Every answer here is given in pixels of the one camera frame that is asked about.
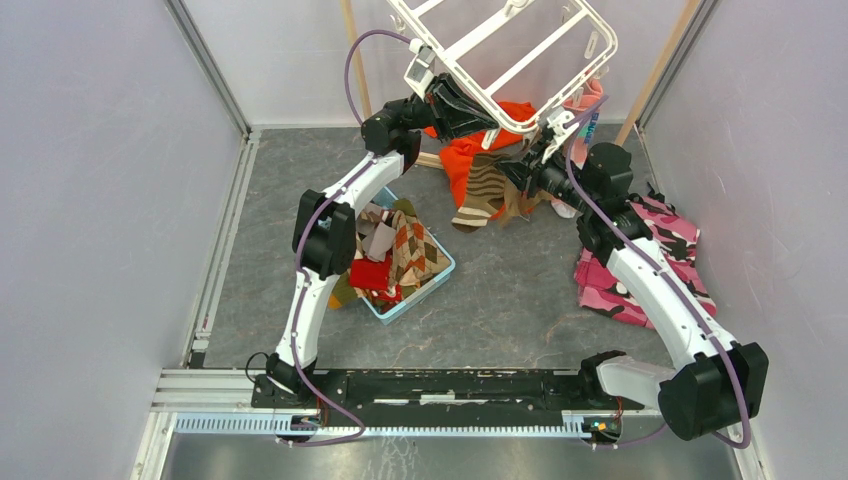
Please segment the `brown beige striped sock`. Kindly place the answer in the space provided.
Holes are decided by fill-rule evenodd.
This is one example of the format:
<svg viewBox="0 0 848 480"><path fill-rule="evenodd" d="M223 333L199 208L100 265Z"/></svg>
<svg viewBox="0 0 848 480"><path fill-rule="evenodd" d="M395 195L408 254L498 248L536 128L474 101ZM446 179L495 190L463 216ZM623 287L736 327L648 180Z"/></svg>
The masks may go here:
<svg viewBox="0 0 848 480"><path fill-rule="evenodd" d="M464 198L451 220L455 229L472 233L502 213L507 179L497 164L509 157L506 153L479 153L473 157Z"/></svg>

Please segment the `pink sock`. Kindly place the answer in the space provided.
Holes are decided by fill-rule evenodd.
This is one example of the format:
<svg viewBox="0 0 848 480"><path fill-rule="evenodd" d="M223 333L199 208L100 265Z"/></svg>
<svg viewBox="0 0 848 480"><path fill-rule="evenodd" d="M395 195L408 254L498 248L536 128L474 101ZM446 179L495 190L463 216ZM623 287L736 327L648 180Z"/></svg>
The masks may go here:
<svg viewBox="0 0 848 480"><path fill-rule="evenodd" d="M571 155L572 160L575 162L578 168L582 168L586 161L589 146L597 125L598 117L598 110L593 110L592 115L588 117L588 120L582 126L582 129L579 131L572 145L567 150L567 152ZM551 199L550 204L554 212L561 218L571 219L574 218L577 214L576 209L559 199Z"/></svg>
<svg viewBox="0 0 848 480"><path fill-rule="evenodd" d="M601 81L592 77L569 96L563 106L572 111L584 111L595 104L604 95Z"/></svg>

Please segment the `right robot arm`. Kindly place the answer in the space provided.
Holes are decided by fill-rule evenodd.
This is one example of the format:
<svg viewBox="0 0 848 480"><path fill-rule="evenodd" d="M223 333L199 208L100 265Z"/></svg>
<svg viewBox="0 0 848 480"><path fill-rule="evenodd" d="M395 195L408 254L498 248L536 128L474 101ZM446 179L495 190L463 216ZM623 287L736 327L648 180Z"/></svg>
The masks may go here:
<svg viewBox="0 0 848 480"><path fill-rule="evenodd" d="M673 271L635 210L630 153L599 143L576 167L559 152L544 159L530 149L494 165L520 192L543 191L579 211L583 246L634 297L673 362L667 369L620 351L597 354L581 365L580 400L602 408L623 397L657 409L682 440L712 434L734 448L747 448L768 356L759 344L741 344L722 328Z"/></svg>

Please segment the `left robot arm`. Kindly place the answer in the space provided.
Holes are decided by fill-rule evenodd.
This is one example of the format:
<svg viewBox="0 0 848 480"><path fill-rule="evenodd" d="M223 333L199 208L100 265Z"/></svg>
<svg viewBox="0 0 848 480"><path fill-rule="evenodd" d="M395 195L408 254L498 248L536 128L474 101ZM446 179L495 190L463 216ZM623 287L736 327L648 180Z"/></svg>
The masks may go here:
<svg viewBox="0 0 848 480"><path fill-rule="evenodd" d="M362 209L415 164L422 130L453 140L498 126L481 101L440 74L422 92L389 101L363 120L366 156L335 184L302 194L292 239L295 292L284 333L266 362L266 376L288 406L302 407L313 397L310 374L321 324L335 284L354 260Z"/></svg>

